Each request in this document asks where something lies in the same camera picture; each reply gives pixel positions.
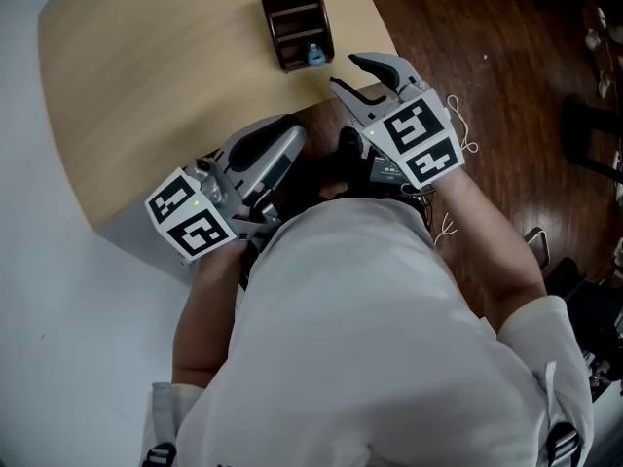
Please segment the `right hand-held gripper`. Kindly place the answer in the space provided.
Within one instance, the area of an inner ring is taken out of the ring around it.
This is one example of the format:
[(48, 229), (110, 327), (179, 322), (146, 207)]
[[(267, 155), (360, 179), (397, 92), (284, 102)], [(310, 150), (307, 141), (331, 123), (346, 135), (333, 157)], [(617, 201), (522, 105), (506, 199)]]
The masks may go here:
[[(400, 56), (383, 53), (350, 54), (348, 59), (374, 75), (393, 93), (417, 87), (420, 75)], [(345, 81), (331, 77), (332, 92), (362, 126), (365, 138), (418, 189), (463, 166), (458, 136), (447, 109), (434, 89), (400, 104), (385, 114), (390, 100), (369, 99)]]

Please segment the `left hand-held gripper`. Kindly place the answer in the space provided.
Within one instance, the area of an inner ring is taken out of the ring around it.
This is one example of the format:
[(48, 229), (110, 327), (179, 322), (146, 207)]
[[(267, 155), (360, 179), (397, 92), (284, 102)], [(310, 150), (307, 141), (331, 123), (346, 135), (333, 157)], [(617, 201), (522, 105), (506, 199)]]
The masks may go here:
[(262, 248), (281, 225), (276, 213), (294, 213), (301, 203), (306, 140), (292, 114), (239, 130), (214, 159), (176, 168), (146, 198), (154, 227), (187, 262), (235, 239)]

